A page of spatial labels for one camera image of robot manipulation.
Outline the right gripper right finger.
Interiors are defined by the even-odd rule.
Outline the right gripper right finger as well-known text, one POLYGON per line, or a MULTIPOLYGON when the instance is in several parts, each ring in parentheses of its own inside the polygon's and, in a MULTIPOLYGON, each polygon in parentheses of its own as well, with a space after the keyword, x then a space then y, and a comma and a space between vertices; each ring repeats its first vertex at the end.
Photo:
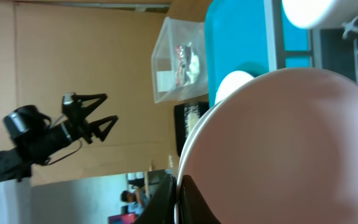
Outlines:
POLYGON ((221 224, 190 175, 182 178, 179 205, 181 224, 221 224))

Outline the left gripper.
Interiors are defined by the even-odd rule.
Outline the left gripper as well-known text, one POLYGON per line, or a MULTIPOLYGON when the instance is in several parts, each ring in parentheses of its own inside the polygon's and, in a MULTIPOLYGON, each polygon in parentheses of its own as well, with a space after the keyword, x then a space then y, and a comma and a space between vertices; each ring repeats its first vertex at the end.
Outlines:
POLYGON ((108 116, 93 122, 87 122, 86 118, 107 98, 107 94, 77 95, 71 96, 73 102, 62 104, 62 113, 67 119, 62 123, 63 132, 70 142, 83 138, 91 144, 92 137, 104 141, 112 127, 117 123, 118 116, 108 116))

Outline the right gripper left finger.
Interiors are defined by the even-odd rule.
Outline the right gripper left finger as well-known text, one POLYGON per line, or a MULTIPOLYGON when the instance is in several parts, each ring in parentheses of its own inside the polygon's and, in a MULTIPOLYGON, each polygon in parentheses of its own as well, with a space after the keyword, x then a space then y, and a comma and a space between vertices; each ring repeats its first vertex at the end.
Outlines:
POLYGON ((155 191, 155 195, 134 224, 174 224, 176 201, 176 178, 171 174, 166 174, 155 191))

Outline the white rice pile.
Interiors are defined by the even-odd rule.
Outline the white rice pile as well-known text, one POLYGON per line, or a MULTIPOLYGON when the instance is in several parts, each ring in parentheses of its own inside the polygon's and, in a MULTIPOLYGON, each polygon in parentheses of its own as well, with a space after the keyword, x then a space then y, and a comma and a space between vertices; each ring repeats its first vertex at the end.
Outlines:
POLYGON ((185 105, 184 108, 185 119, 185 134, 189 136, 192 129, 200 119, 200 111, 198 105, 185 105))

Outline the white napkin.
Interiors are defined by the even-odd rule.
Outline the white napkin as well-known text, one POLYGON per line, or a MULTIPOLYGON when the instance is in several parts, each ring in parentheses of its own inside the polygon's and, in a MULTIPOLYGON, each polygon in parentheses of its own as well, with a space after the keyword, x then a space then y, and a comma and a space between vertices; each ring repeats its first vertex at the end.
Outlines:
POLYGON ((185 47, 185 75, 186 75, 186 84, 194 84, 200 74, 200 59, 199 56, 194 51, 192 43, 189 43, 185 47))

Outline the red snack wrapper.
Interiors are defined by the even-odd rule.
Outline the red snack wrapper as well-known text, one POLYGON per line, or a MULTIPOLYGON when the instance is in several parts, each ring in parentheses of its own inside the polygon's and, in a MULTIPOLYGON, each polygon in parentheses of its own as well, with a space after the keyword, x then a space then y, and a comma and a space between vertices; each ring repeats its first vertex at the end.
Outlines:
POLYGON ((176 86, 182 87, 186 85, 186 75, 185 75, 185 45, 178 45, 175 47, 175 56, 177 60, 177 70, 176 70, 176 86))

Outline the pink bowl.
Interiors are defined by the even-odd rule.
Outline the pink bowl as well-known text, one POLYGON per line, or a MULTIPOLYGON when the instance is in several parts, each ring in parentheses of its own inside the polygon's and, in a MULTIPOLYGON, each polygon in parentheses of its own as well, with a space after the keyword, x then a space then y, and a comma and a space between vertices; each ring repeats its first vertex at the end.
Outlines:
POLYGON ((186 177, 221 223, 358 223, 358 84, 315 68, 251 80, 198 122, 186 177))

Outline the pink plate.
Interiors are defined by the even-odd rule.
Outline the pink plate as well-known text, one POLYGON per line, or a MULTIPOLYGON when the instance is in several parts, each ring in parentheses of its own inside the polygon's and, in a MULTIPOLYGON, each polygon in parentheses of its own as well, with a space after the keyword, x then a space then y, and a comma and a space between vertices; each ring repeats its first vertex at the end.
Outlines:
POLYGON ((214 104, 218 104, 231 93, 234 93, 237 89, 252 81, 254 78, 255 77, 251 74, 240 70, 229 73, 223 78, 222 82, 218 86, 214 104))

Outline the cream paper cup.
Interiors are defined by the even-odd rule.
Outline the cream paper cup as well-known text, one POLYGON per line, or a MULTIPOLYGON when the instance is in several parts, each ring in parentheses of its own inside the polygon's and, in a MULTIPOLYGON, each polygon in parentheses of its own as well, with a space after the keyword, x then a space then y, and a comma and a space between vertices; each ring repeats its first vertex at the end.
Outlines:
POLYGON ((358 16, 358 0, 282 0, 282 6, 301 29, 337 28, 358 16))

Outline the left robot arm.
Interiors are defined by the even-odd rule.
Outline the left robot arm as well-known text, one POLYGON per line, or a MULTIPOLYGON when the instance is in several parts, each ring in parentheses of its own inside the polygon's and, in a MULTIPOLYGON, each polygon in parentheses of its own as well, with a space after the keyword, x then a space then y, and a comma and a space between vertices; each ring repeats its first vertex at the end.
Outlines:
POLYGON ((0 151, 0 223, 31 223, 32 166, 50 166, 51 156, 72 143, 93 138, 104 141, 118 116, 93 122, 87 117, 105 100, 106 94, 78 95, 62 98, 62 114, 56 120, 41 113, 36 106, 21 106, 4 117, 3 123, 14 144, 0 151))

